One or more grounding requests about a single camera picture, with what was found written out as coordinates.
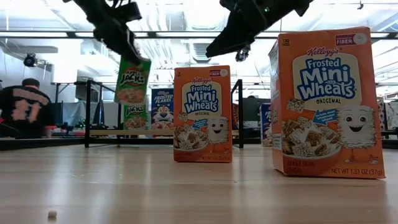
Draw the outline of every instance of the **person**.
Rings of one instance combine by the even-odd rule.
[[[22,85],[0,91],[0,123],[18,130],[18,138],[41,138],[44,132],[51,138],[51,130],[55,128],[51,100],[39,88],[38,80],[26,78]]]

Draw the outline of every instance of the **black shirt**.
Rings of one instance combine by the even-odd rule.
[[[23,138],[41,138],[46,126],[54,127],[51,100],[40,90],[10,86],[0,91],[2,124],[21,132]]]

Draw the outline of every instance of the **wooden table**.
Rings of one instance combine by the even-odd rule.
[[[170,146],[0,152],[0,223],[398,223],[398,151],[386,180],[284,177],[269,149],[232,164],[175,163]]]

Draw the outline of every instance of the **green cereal box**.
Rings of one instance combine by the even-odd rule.
[[[114,101],[122,105],[141,105],[145,102],[151,61],[141,59],[137,67],[121,58]]]
[[[146,105],[124,105],[124,130],[146,129]]]

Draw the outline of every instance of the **wooden surface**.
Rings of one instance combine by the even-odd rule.
[[[398,223],[398,151],[386,180],[284,177],[260,146],[232,164],[175,163],[170,146],[0,152],[0,223]]]

